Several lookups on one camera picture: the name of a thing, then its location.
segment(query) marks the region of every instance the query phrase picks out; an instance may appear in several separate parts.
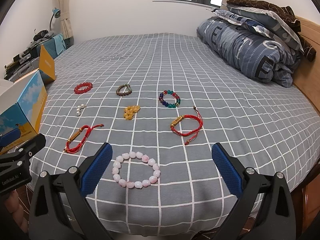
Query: cardboard box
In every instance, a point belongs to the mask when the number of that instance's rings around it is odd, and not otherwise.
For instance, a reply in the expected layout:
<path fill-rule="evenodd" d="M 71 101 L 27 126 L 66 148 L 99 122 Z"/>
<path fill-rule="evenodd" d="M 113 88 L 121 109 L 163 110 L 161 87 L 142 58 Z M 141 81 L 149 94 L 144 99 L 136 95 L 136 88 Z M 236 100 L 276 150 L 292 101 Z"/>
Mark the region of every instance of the cardboard box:
<path fill-rule="evenodd" d="M 40 49 L 39 71 L 45 85 L 56 80 L 54 60 L 47 52 L 44 45 L 41 45 Z"/>
<path fill-rule="evenodd" d="M 21 132 L 19 139 L 1 150 L 2 154 L 38 134 L 47 92 L 40 69 L 30 72 L 15 83 L 0 80 L 0 84 L 6 85 L 1 87 L 0 92 L 0 134 L 5 135 L 16 128 Z"/>

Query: human hand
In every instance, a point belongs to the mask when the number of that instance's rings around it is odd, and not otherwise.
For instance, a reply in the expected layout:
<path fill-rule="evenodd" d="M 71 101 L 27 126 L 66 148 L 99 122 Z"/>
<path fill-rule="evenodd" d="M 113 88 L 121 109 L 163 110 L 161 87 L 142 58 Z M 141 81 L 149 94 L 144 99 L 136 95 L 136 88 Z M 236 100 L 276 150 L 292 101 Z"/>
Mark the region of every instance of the human hand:
<path fill-rule="evenodd" d="M 14 221 L 18 224 L 21 230 L 25 233 L 28 231 L 28 222 L 23 217 L 23 207 L 19 204 L 19 195 L 17 191 L 10 192 L 9 198 L 4 202 L 5 207 L 12 215 Z"/>

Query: blue rubber pad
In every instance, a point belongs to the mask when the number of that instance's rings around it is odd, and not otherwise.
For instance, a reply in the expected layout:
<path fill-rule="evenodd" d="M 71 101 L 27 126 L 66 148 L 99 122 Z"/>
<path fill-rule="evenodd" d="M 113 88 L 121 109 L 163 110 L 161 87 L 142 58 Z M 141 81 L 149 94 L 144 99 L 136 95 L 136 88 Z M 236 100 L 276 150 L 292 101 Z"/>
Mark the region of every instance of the blue rubber pad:
<path fill-rule="evenodd" d="M 242 179 L 232 163 L 228 160 L 223 150 L 217 145 L 212 146 L 212 159 L 217 166 L 225 184 L 231 194 L 238 199 L 242 196 Z"/>
<path fill-rule="evenodd" d="M 16 128 L 0 137 L 0 147 L 7 147 L 10 143 L 18 140 L 21 136 L 21 131 Z"/>
<path fill-rule="evenodd" d="M 83 174 L 81 179 L 80 193 L 82 197 L 86 197 L 94 192 L 99 180 L 105 172 L 108 164 L 112 159 L 112 147 L 107 144 L 96 156 L 90 167 Z"/>

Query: box with cloud print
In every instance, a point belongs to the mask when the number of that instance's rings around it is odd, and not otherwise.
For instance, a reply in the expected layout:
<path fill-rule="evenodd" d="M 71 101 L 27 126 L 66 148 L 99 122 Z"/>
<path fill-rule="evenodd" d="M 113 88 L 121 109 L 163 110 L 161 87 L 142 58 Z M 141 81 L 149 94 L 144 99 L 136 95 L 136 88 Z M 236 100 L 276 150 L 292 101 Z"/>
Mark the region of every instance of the box with cloud print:
<path fill-rule="evenodd" d="M 0 154 L 31 139 L 39 132 L 47 92 L 41 73 L 34 70 L 0 95 L 0 134 L 20 130 L 20 138 L 3 147 Z"/>

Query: wooden headboard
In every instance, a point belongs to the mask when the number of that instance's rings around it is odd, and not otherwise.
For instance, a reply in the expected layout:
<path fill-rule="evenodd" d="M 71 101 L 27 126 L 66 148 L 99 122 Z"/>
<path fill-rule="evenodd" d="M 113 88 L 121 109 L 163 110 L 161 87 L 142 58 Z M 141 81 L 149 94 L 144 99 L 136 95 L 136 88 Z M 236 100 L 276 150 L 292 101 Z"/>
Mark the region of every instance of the wooden headboard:
<path fill-rule="evenodd" d="M 293 83 L 320 113 L 320 25 L 301 17 L 298 19 L 301 21 L 301 35 L 313 45 L 317 56 L 313 62 L 303 57 L 301 65 L 293 75 Z"/>

